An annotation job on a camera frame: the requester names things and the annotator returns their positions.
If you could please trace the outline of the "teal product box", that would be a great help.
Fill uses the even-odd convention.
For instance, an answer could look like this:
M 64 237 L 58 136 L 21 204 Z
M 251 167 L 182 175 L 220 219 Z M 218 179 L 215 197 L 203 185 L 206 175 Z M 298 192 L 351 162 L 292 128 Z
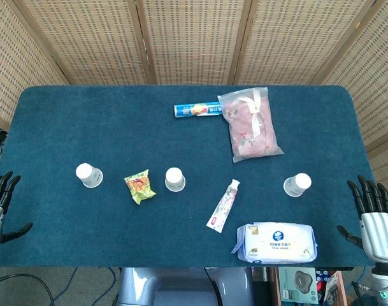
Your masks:
M 278 276 L 281 301 L 319 304 L 314 268 L 280 266 Z

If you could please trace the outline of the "pink cloth in plastic bag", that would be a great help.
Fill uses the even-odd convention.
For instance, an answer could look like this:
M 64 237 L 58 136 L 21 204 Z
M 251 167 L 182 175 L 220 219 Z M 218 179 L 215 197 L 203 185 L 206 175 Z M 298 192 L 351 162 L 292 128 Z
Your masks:
M 230 92 L 218 99 L 229 125 L 235 163 L 284 153 L 277 143 L 267 87 Z

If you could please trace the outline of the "green snack packet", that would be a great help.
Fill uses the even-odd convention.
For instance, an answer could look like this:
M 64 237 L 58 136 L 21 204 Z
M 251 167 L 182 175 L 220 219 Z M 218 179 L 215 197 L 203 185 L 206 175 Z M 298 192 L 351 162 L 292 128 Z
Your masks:
M 156 193 L 150 187 L 148 173 L 149 169 L 124 179 L 131 193 L 132 199 L 137 205 L 140 205 L 143 200 L 147 200 L 156 195 Z

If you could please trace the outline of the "white paper cup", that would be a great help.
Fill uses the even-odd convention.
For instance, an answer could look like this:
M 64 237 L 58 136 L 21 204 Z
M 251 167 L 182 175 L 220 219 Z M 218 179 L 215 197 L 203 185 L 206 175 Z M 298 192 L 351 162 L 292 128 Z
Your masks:
M 185 177 L 181 169 L 172 167 L 166 171 L 165 186 L 168 190 L 175 193 L 184 189 Z
M 289 177 L 284 181 L 283 189 L 290 197 L 300 197 L 307 189 L 310 188 L 312 180 L 305 173 L 298 173 L 293 177 Z
M 103 172 L 88 163 L 79 164 L 76 167 L 76 176 L 87 188 L 95 188 L 103 181 Z

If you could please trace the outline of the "blue felt table cover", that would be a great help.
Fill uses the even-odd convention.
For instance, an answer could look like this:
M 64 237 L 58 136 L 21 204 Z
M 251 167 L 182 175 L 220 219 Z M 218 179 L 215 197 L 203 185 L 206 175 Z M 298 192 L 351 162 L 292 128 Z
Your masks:
M 373 175 L 349 92 L 340 86 L 269 86 L 279 156 L 235 163 L 222 116 L 177 119 L 177 104 L 215 101 L 234 86 L 41 86 L 26 89 L 0 159 L 0 175 L 20 175 L 5 231 L 33 223 L 0 245 L 0 266 L 240 266 L 231 251 L 250 222 L 310 225 L 314 266 L 368 264 L 338 232 L 358 235 L 348 180 Z M 103 181 L 87 188 L 76 167 Z M 171 192 L 166 171 L 181 169 Z M 137 205 L 124 181 L 149 169 L 156 195 Z M 288 196 L 284 181 L 312 184 Z M 222 233 L 206 226 L 232 179 L 240 182 Z

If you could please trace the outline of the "blue snack tube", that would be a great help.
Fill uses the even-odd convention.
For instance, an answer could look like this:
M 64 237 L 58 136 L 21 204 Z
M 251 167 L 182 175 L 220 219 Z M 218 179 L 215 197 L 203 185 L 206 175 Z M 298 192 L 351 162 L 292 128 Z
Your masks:
M 173 109 L 176 118 L 222 115 L 222 107 L 217 101 L 175 105 Z

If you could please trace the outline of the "floral toothpaste tube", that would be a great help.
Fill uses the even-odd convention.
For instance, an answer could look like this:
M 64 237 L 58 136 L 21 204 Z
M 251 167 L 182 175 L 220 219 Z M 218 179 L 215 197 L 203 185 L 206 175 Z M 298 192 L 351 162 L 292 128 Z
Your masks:
M 206 224 L 208 228 L 215 230 L 217 233 L 222 233 L 227 217 L 234 203 L 239 185 L 240 182 L 238 180 L 232 179 Z

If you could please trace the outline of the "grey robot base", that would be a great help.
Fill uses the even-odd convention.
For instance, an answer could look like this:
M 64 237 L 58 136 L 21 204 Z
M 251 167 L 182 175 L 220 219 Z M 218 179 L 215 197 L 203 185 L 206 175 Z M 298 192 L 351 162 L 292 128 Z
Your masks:
M 128 268 L 116 306 L 254 306 L 252 269 Z

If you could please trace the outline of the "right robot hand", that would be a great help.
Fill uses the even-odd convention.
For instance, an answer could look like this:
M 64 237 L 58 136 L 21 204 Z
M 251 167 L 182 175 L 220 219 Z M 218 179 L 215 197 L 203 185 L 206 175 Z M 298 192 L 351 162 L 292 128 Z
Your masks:
M 374 183 L 358 175 L 361 188 L 349 180 L 357 210 L 361 236 L 349 233 L 338 225 L 340 235 L 348 242 L 362 249 L 372 261 L 388 264 L 388 190 L 381 183 Z

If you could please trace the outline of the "bamboo folding screen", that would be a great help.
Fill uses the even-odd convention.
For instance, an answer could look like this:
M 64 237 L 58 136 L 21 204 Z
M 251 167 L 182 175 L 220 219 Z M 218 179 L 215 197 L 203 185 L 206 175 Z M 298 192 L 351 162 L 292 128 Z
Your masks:
M 341 85 L 388 188 L 388 0 L 0 0 L 0 128 L 69 84 Z

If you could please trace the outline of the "white wet wipes pack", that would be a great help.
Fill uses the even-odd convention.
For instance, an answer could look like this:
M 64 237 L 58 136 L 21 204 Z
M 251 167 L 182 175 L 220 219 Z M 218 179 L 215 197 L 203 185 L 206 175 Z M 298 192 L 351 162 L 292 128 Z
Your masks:
M 284 222 L 253 222 L 239 227 L 231 252 L 242 261 L 263 265 L 309 263 L 318 255 L 310 225 Z

